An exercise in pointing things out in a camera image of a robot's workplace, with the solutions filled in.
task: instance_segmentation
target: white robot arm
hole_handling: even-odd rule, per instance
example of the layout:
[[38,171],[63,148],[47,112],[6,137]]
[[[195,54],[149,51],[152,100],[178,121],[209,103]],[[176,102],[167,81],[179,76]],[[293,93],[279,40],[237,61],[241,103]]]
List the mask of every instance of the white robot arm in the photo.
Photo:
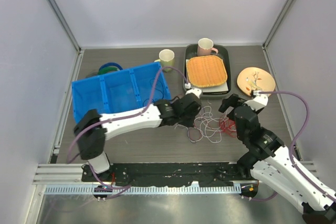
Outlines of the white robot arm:
[[82,129],[98,121],[107,121],[99,129],[89,131],[78,141],[80,156],[87,160],[97,174],[110,168],[110,162],[103,151],[105,141],[126,133],[144,128],[155,128],[179,123],[193,127],[195,116],[201,110],[200,89],[190,89],[185,96],[175,101],[158,100],[150,104],[144,113],[144,108],[115,114],[101,114],[96,110],[89,111],[75,127],[75,135]]
[[[201,91],[191,89],[176,101],[158,100],[150,104],[145,113],[143,108],[116,114],[99,115],[89,111],[75,128],[75,134],[88,125],[106,121],[80,138],[78,146],[80,156],[88,160],[98,174],[110,168],[110,162],[103,151],[105,140],[125,132],[149,127],[174,125],[176,123],[193,127],[195,117],[201,109]],[[224,99],[220,112],[229,107],[234,109],[228,114],[235,121],[237,138],[248,148],[248,152],[237,162],[238,171],[244,177],[253,177],[273,188],[290,201],[303,214],[306,223],[331,224],[336,221],[336,203],[332,200],[336,192],[314,177],[295,158],[298,168],[317,186],[299,173],[292,165],[288,148],[272,131],[260,126],[258,113],[268,103],[265,94],[256,93],[251,100],[244,100],[238,95]]]
[[[264,182],[291,202],[306,223],[333,223],[336,220],[336,192],[313,176],[293,157],[288,147],[272,131],[260,126],[258,113],[267,105],[265,94],[254,93],[245,101],[237,95],[223,100],[219,111],[234,107],[228,117],[236,123],[237,138],[249,149],[237,164],[242,174]],[[298,170],[301,170],[317,188]]]

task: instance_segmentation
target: orange woven mat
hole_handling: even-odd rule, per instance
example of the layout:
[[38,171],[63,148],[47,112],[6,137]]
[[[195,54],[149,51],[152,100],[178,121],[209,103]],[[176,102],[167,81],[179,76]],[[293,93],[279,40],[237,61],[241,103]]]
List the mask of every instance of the orange woven mat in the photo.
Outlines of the orange woven mat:
[[187,62],[188,79],[199,88],[219,86],[226,82],[227,73],[222,59],[218,56],[198,56]]

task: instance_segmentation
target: pink mug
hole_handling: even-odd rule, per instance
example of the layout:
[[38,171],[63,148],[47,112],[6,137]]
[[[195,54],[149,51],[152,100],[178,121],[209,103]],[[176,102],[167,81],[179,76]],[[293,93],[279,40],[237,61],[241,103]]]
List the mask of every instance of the pink mug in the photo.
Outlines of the pink mug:
[[218,54],[218,49],[214,48],[214,42],[208,38],[203,38],[198,41],[197,56],[211,55],[214,51]]

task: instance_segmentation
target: cup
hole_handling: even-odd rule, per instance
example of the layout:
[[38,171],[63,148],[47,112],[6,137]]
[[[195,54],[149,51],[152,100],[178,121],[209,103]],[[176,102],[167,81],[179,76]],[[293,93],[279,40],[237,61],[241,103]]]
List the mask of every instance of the cup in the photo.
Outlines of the cup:
[[[160,62],[161,67],[172,67],[174,66],[174,61],[175,61],[175,54],[172,50],[169,49],[163,49],[160,53],[159,53],[159,59],[155,60],[154,62]],[[169,72],[171,71],[171,68],[166,68],[163,71],[165,72]]]
[[203,38],[198,41],[197,56],[211,55],[214,51],[218,53],[218,49],[214,48],[214,42],[208,38]]

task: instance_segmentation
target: blue crate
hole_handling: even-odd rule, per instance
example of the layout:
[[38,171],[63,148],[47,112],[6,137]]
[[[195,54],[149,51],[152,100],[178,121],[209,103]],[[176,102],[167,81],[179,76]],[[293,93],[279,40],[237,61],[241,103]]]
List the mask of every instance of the blue crate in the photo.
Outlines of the blue crate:
[[[154,62],[72,82],[72,105],[76,123],[92,109],[97,109],[102,114],[146,106],[160,68],[160,63]],[[156,84],[153,101],[158,99],[171,99],[163,73],[160,73]]]

